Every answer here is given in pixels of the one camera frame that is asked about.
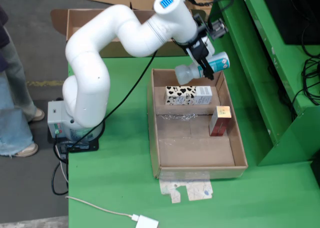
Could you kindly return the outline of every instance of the bottle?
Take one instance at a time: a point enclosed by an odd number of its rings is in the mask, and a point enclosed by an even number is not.
[[[219,72],[230,67],[229,57],[226,52],[215,54],[207,61],[213,72]],[[174,70],[175,76],[181,86],[189,83],[192,79],[204,77],[203,68],[201,65],[196,65],[195,63],[178,65]]]

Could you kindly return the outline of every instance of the white sneaker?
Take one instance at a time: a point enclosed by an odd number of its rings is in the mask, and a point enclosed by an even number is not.
[[[45,112],[42,109],[37,108],[35,116],[32,119],[32,122],[39,122],[45,118]]]
[[[39,147],[36,143],[33,143],[31,145],[29,145],[27,148],[25,148],[24,150],[18,152],[17,154],[15,154],[15,157],[30,157],[32,155],[34,155],[35,153],[37,153],[37,151],[39,150]]]

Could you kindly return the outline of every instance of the black monitor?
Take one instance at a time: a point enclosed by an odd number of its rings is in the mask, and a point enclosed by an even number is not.
[[[320,0],[264,1],[286,44],[320,44]]]

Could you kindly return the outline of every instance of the black cable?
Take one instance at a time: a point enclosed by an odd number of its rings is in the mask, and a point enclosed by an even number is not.
[[[293,100],[292,100],[292,103],[291,103],[291,106],[290,106],[290,111],[291,111],[291,119],[292,121],[294,121],[294,119],[297,117],[297,113],[294,109],[294,102],[298,96],[298,94],[300,92],[303,92],[303,94],[313,103],[315,104],[316,106],[319,105],[319,101],[320,101],[320,95],[316,95],[316,94],[312,94],[309,92],[309,88],[311,87],[314,87],[315,85],[318,85],[320,84],[320,81],[319,82],[316,82],[312,85],[307,85],[307,80],[310,79],[310,78],[314,78],[314,77],[320,77],[320,53],[319,54],[311,54],[310,52],[307,51],[306,49],[306,46],[305,46],[305,43],[304,43],[304,37],[305,37],[305,32],[306,30],[310,27],[310,24],[312,23],[312,21],[310,20],[309,17],[306,16],[306,14],[304,14],[301,10],[299,10],[297,8],[297,6],[295,5],[294,1],[293,0],[290,0],[291,1],[291,4],[293,6],[293,8],[297,11],[297,13],[302,17],[304,18],[306,21],[307,21],[307,25],[305,26],[305,28],[303,29],[302,31],[302,34],[301,34],[301,47],[304,51],[304,53],[309,56],[310,58],[306,59],[305,62],[304,62],[304,65],[303,65],[303,68],[302,68],[302,72],[301,72],[301,76],[302,76],[302,89],[299,90]],[[315,70],[312,70],[311,72],[307,73],[307,71],[314,67],[314,66],[317,66]]]
[[[55,139],[54,139],[54,143],[53,143],[53,153],[55,154],[56,158],[61,161],[62,163],[66,163],[66,161],[64,159],[61,159],[58,154],[57,154],[57,151],[56,151],[56,145],[58,143],[58,139],[57,139],[57,136],[55,136]]]
[[[318,82],[316,82],[316,83],[314,83],[314,84],[312,84],[312,85],[309,85],[309,86],[307,86],[306,88],[309,89],[309,88],[314,87],[315,85],[318,85],[318,84],[320,84],[320,81],[318,81]],[[295,94],[295,96],[294,96],[294,98],[293,98],[293,100],[292,100],[292,103],[291,103],[291,111],[294,111],[294,102],[295,102],[297,96],[299,95],[300,92],[303,92],[304,90],[305,90],[305,89],[303,88],[303,89],[299,90],[299,91]]]
[[[95,127],[93,127],[91,130],[89,130],[84,136],[82,136],[79,140],[77,140],[70,149],[74,148],[80,141],[82,141],[87,135],[89,135],[92,131],[94,131],[98,126],[100,126],[103,122],[105,122],[105,120],[112,115],[113,112],[115,112],[125,101],[126,99],[129,97],[129,95],[132,93],[132,91],[136,88],[136,86],[138,85],[138,83],[140,82],[140,80],[142,79],[142,77],[144,76],[144,74],[146,73],[147,69],[149,68],[149,66],[151,65],[152,61],[154,60],[155,56],[157,54],[157,50],[153,53],[152,58],[150,59],[148,65],[145,67],[144,71],[142,72],[142,74],[140,75],[139,79],[136,81],[136,83],[134,84],[134,86],[131,88],[131,90],[128,92],[128,94],[124,97],[124,99],[106,116],[103,118],[103,120]]]
[[[155,56],[157,54],[157,50],[153,53],[152,58],[150,59],[148,65],[145,67],[144,71],[142,72],[142,74],[140,75],[139,79],[136,81],[136,83],[134,84],[134,86],[131,88],[131,90],[128,92],[128,94],[124,97],[124,99],[106,116],[104,117],[104,119],[95,127],[93,127],[89,132],[87,132],[83,137],[81,137],[79,140],[77,140],[70,149],[72,149],[73,147],[75,147],[80,141],[82,141],[87,135],[89,135],[92,131],[94,131],[98,126],[100,126],[103,122],[106,121],[106,119],[112,115],[112,113],[114,113],[125,101],[126,99],[129,97],[129,95],[132,93],[132,91],[136,88],[136,86],[138,85],[138,83],[140,82],[140,80],[142,79],[142,77],[144,76],[144,74],[146,73],[146,71],[148,70],[149,66],[151,65],[152,61],[154,60]],[[66,151],[66,158],[65,160],[61,159],[56,151],[56,144],[57,144],[57,136],[55,137],[54,143],[53,143],[53,151],[55,156],[59,159],[59,161],[63,162],[66,164],[66,179],[69,180],[69,150],[67,149]],[[55,180],[55,175],[57,172],[57,169],[60,166],[60,162],[59,164],[55,167],[53,174],[52,174],[52,178],[51,178],[51,189],[52,192],[57,195],[57,196],[63,196],[65,194],[68,193],[68,191],[64,192],[64,193],[57,193],[55,191],[55,187],[54,187],[54,180]]]
[[[302,35],[301,35],[301,46],[302,49],[304,51],[304,53],[306,53],[309,57],[311,58],[320,58],[320,53],[319,54],[311,54],[309,53],[309,51],[307,51],[306,46],[304,44],[304,36],[305,36],[305,32],[308,29],[308,27],[310,26],[310,23],[308,23],[308,25],[303,29]]]
[[[55,183],[55,175],[56,175],[56,172],[57,172],[59,166],[60,166],[60,162],[56,165],[56,167],[54,168],[53,174],[52,174],[52,178],[51,178],[51,190],[52,190],[53,194],[55,194],[55,195],[57,195],[57,196],[63,196],[63,195],[65,195],[65,194],[67,194],[69,191],[67,190],[66,192],[58,193],[58,192],[56,192],[56,190],[55,190],[55,184],[54,184],[54,183]]]
[[[211,18],[212,18],[213,16],[215,16],[215,15],[217,15],[217,14],[225,11],[226,9],[228,9],[229,7],[231,7],[231,6],[234,4],[234,2],[235,2],[235,0],[213,0],[212,3],[214,4],[214,3],[221,2],[221,1],[229,1],[229,4],[227,4],[225,7],[223,7],[222,9],[219,9],[219,10],[216,11],[216,12],[211,12],[211,13],[210,13],[210,15],[209,15],[209,17],[208,17],[208,20],[207,20],[208,27],[209,27],[210,30],[213,30],[213,26],[212,26],[212,23],[211,23]]]

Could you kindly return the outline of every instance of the small red box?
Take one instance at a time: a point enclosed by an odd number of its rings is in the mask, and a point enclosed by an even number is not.
[[[225,133],[231,120],[230,106],[217,106],[209,123],[211,137],[221,137]]]

